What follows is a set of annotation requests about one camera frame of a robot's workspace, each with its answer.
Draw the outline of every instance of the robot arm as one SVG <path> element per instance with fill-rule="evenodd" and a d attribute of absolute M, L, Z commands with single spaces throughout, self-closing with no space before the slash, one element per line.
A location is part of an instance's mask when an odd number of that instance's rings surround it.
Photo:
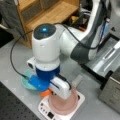
<path fill-rule="evenodd" d="M 93 0 L 93 9 L 85 32 L 68 27 L 74 36 L 83 44 L 89 47 L 95 47 L 99 44 L 108 3 L 109 2 L 107 0 L 106 7 L 104 7 L 101 0 Z M 56 27 L 59 31 L 60 29 L 64 29 L 61 25 L 56 25 Z M 91 50 L 81 46 L 79 42 L 66 29 L 60 37 L 60 49 L 62 53 L 71 57 L 80 64 L 84 64 L 92 60 L 97 53 L 97 48 Z"/>
<path fill-rule="evenodd" d="M 92 60 L 97 53 L 97 48 L 86 49 L 79 42 L 89 47 L 95 47 L 99 44 L 105 11 L 106 7 L 101 0 L 93 0 L 93 9 L 85 32 L 72 27 L 66 29 L 60 24 L 52 25 L 48 23 L 39 25 L 33 31 L 32 49 L 35 60 L 32 58 L 33 62 L 31 63 L 34 63 L 32 66 L 39 78 L 39 80 L 38 78 L 35 79 L 40 81 L 38 86 L 45 86 L 44 83 L 47 83 L 45 89 L 49 87 L 63 99 L 70 96 L 71 91 L 68 82 L 57 77 L 60 73 L 60 51 L 80 64 Z"/>

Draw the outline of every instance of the black cable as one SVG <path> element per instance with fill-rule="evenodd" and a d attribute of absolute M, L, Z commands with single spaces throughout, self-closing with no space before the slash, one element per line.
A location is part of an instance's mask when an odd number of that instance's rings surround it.
<path fill-rule="evenodd" d="M 55 24 L 60 24 L 60 25 L 62 25 L 63 27 L 65 27 L 65 28 L 67 29 L 67 31 L 75 38 L 75 40 L 78 41 L 78 43 L 79 43 L 82 47 L 84 47 L 84 48 L 86 48 L 86 49 L 91 49 L 91 50 L 97 49 L 97 48 L 99 47 L 100 42 L 98 43 L 97 46 L 95 46 L 95 47 L 90 47 L 90 46 L 88 46 L 88 45 L 85 45 L 85 44 L 82 43 L 81 41 L 79 41 L 79 39 L 76 38 L 76 36 L 68 29 L 68 27 L 67 27 L 66 25 L 61 24 L 61 23 L 55 23 Z"/>
<path fill-rule="evenodd" d="M 26 76 L 26 75 L 24 75 L 24 74 L 22 74 L 22 73 L 20 73 L 20 72 L 18 72 L 17 69 L 15 68 L 15 66 L 14 66 L 14 64 L 13 64 L 13 61 L 12 61 L 12 53 L 13 53 L 13 49 L 14 49 L 15 45 L 19 42 L 19 40 L 20 40 L 22 37 L 24 37 L 25 35 L 27 35 L 27 34 L 29 34 L 29 33 L 31 33 L 31 32 L 32 32 L 32 31 L 29 31 L 29 32 L 21 35 L 21 36 L 15 41 L 15 43 L 13 44 L 13 46 L 12 46 L 12 48 L 11 48 L 11 51 L 10 51 L 10 62 L 11 62 L 11 65 L 12 65 L 13 69 L 15 70 L 15 72 L 16 72 L 17 74 L 19 74 L 20 76 L 24 77 L 26 80 L 29 80 L 29 77 Z"/>

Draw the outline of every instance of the gray tabletop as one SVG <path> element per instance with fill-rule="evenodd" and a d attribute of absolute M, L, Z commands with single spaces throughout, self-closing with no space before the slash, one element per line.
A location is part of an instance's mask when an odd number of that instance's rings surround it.
<path fill-rule="evenodd" d="M 21 84 L 21 77 L 16 74 L 10 64 L 10 49 L 13 42 L 0 49 L 0 81 L 15 94 L 28 108 L 30 108 L 41 120 L 45 118 L 39 113 L 38 105 L 41 101 L 39 92 L 30 91 Z M 29 69 L 26 61 L 31 58 L 32 50 L 18 43 L 13 52 L 14 65 L 20 72 Z M 79 109 L 72 120 L 120 120 L 120 115 L 109 106 L 99 100 L 100 85 L 95 78 L 84 71 L 76 62 L 61 55 L 61 74 L 70 82 L 77 75 L 82 76 L 82 82 L 77 90 L 85 95 L 86 101 L 82 110 Z"/>

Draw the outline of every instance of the wooden shelf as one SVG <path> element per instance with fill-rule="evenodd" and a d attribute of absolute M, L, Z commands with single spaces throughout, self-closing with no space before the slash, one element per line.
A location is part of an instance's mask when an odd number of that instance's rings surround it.
<path fill-rule="evenodd" d="M 19 1 L 19 9 L 20 11 L 23 11 L 39 0 L 18 0 L 18 1 Z"/>
<path fill-rule="evenodd" d="M 40 14 L 26 24 L 27 29 L 33 30 L 43 23 L 62 23 L 78 10 L 77 6 L 64 1 L 59 1 L 43 14 Z"/>

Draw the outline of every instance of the blue object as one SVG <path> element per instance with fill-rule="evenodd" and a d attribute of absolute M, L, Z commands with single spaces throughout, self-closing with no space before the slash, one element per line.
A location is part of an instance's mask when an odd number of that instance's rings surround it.
<path fill-rule="evenodd" d="M 48 32 L 48 29 L 47 28 L 43 28 L 42 31 L 43 32 Z"/>
<path fill-rule="evenodd" d="M 52 71 L 42 71 L 36 68 L 36 73 L 39 79 L 50 81 L 54 78 L 54 76 L 58 75 L 60 73 L 60 66 Z"/>
<path fill-rule="evenodd" d="M 29 70 L 25 71 L 24 72 L 24 75 L 28 76 L 28 77 L 31 77 L 31 73 Z M 29 90 L 37 90 L 34 86 L 32 86 L 31 84 L 28 83 L 28 80 L 26 80 L 25 78 L 22 77 L 22 80 L 21 80 L 23 86 L 26 88 L 26 89 L 29 89 Z"/>
<path fill-rule="evenodd" d="M 46 91 L 50 84 L 50 81 L 42 80 L 35 75 L 32 75 L 28 82 L 41 92 Z"/>

